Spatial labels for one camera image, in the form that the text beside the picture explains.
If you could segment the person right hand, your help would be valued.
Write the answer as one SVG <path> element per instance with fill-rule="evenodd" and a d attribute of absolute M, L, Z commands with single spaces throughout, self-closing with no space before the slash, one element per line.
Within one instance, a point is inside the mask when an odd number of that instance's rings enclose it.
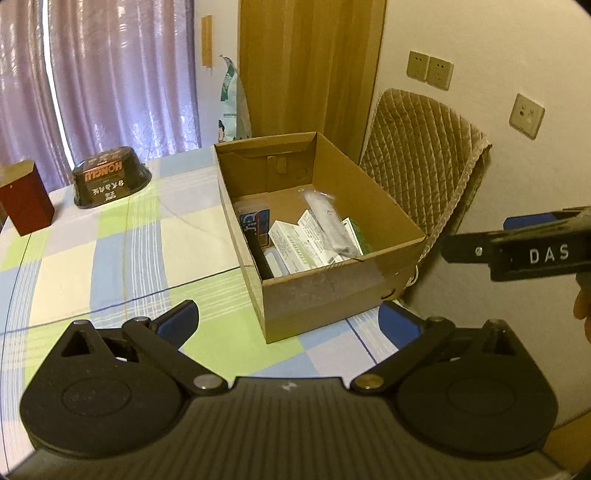
<path fill-rule="evenodd" d="M 585 337 L 591 343 L 591 273 L 578 273 L 576 281 L 580 290 L 574 302 L 573 315 L 584 322 Z"/>

